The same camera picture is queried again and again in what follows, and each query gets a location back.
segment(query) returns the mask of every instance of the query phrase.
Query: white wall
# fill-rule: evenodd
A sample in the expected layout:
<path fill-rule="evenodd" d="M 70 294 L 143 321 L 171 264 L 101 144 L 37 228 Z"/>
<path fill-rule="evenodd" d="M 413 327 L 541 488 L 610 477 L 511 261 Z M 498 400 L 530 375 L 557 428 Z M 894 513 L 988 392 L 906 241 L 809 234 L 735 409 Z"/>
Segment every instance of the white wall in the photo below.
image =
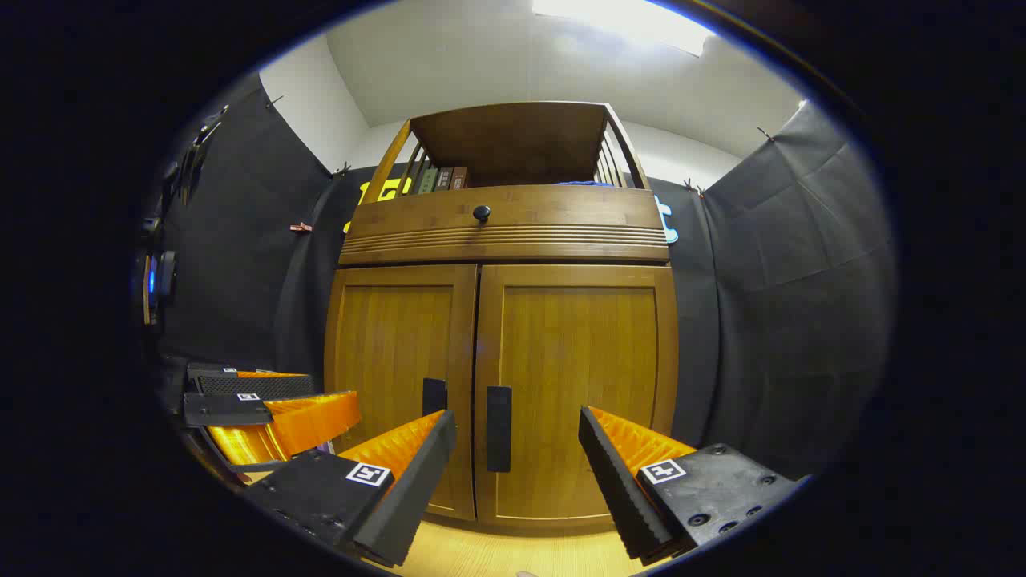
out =
<path fill-rule="evenodd" d="M 324 35 L 269 64 L 260 79 L 272 101 L 284 95 L 274 107 L 325 168 L 334 172 L 346 160 L 354 165 L 349 157 L 367 131 L 367 121 L 339 74 Z"/>
<path fill-rule="evenodd" d="M 641 161 L 641 167 L 652 179 L 677 184 L 690 179 L 692 185 L 705 189 L 741 162 L 741 159 L 733 154 L 673 132 L 633 122 L 623 124 L 631 144 L 634 145 L 634 152 Z M 399 121 L 367 129 L 360 142 L 353 147 L 349 163 L 354 168 L 377 166 L 401 125 L 402 121 Z M 611 133 L 609 142 L 616 142 Z M 397 161 L 408 160 L 416 145 L 417 139 L 410 136 Z M 619 152 L 617 147 L 614 147 L 617 165 L 626 171 L 627 163 Z"/>
<path fill-rule="evenodd" d="M 382 156 L 385 155 L 385 151 L 392 144 L 392 139 L 395 138 L 396 132 L 399 131 L 399 127 L 402 126 L 403 122 L 403 120 L 400 120 L 388 124 L 379 124 L 364 131 L 360 142 L 353 147 L 349 155 L 349 164 L 353 168 L 377 166 L 382 161 Z M 409 160 L 409 155 L 413 154 L 413 147 L 416 146 L 417 137 L 410 134 L 406 139 L 406 144 L 402 147 L 402 151 L 399 152 L 396 162 Z"/>
<path fill-rule="evenodd" d="M 741 158 L 728 152 L 680 134 L 633 122 L 623 121 L 623 124 L 649 179 L 676 184 L 690 179 L 692 186 L 706 189 L 741 162 Z M 617 163 L 621 170 L 627 170 L 622 157 L 617 159 Z"/>

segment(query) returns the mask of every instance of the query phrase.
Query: black knob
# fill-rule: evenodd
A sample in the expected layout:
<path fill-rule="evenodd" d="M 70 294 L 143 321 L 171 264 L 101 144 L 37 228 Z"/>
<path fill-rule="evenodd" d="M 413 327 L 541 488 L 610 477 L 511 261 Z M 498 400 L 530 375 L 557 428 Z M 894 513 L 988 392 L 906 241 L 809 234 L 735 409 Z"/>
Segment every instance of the black knob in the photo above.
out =
<path fill-rule="evenodd" d="M 491 215 L 491 208 L 488 208 L 484 204 L 474 207 L 474 218 L 481 221 L 482 223 L 488 220 L 488 217 L 490 215 Z"/>

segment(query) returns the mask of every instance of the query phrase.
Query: wooden cabinet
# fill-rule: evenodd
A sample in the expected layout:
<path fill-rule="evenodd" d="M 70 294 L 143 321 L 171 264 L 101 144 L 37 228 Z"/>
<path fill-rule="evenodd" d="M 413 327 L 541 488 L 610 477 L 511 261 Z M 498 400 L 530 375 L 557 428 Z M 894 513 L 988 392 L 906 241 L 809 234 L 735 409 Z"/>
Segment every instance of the wooden cabinet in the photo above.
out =
<path fill-rule="evenodd" d="M 362 419 L 336 450 L 423 416 L 424 378 L 443 379 L 457 444 L 431 512 L 474 518 L 471 372 L 476 265 L 336 272 L 324 338 L 325 392 L 355 390 Z"/>
<path fill-rule="evenodd" d="M 399 190 L 428 163 L 467 166 L 474 188 L 376 202 L 410 136 Z M 596 186 L 558 184 L 589 179 Z M 353 216 L 332 288 L 325 389 L 359 391 L 363 415 L 340 448 L 420 417 L 424 378 L 445 379 L 457 449 L 429 512 L 607 527 L 577 438 L 580 407 L 669 433 L 668 261 L 648 181 L 609 105 L 514 103 L 407 120 Z M 489 387 L 511 395 L 511 426 L 496 435 L 509 439 L 503 472 L 488 470 Z"/>
<path fill-rule="evenodd" d="M 519 526 L 610 523 L 578 443 L 582 405 L 669 434 L 677 315 L 667 267 L 481 270 L 475 462 L 487 462 L 487 387 L 512 388 L 509 472 L 476 466 L 477 516 Z"/>

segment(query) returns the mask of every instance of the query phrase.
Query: white ceiling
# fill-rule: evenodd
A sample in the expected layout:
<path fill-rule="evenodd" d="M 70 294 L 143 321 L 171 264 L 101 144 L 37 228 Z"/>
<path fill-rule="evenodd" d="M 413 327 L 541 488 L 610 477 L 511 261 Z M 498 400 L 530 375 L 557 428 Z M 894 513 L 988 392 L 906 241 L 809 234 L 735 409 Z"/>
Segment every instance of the white ceiling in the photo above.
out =
<path fill-rule="evenodd" d="M 480 104 L 607 102 L 645 124 L 745 157 L 801 95 L 719 37 L 696 57 L 563 18 L 531 0 L 400 0 L 327 33 L 370 126 Z"/>

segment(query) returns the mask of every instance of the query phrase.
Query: blue object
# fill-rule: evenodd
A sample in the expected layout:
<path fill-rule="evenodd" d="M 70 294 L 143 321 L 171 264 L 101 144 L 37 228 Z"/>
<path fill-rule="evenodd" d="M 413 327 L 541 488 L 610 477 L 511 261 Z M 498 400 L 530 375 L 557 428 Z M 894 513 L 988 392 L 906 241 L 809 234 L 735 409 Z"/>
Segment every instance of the blue object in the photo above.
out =
<path fill-rule="evenodd" d="M 666 218 L 673 214 L 673 210 L 666 204 L 659 201 L 659 195 L 654 194 L 656 197 L 656 206 L 659 208 L 659 218 L 663 221 L 663 233 L 666 234 L 666 243 L 673 244 L 677 241 L 680 235 L 677 234 L 676 229 L 672 229 L 666 226 Z"/>
<path fill-rule="evenodd" d="M 581 186 L 613 186 L 608 183 L 598 183 L 595 181 L 570 181 L 567 183 L 556 183 L 557 185 L 581 185 Z"/>

